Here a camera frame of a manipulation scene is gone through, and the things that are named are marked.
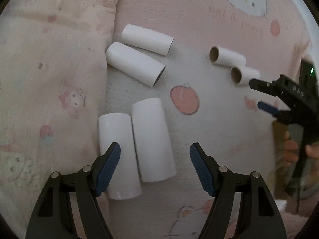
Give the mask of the person right hand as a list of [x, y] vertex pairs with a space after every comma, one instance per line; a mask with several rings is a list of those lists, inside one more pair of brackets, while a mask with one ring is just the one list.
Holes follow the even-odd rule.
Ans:
[[[285, 132], [284, 141], [284, 162], [286, 167], [290, 168], [292, 164], [298, 162], [299, 145], [292, 140], [291, 134], [288, 131]], [[307, 190], [314, 188], [318, 184], [318, 141], [311, 145], [306, 145], [305, 152], [310, 159], [313, 159], [311, 172], [304, 186], [304, 189]]]

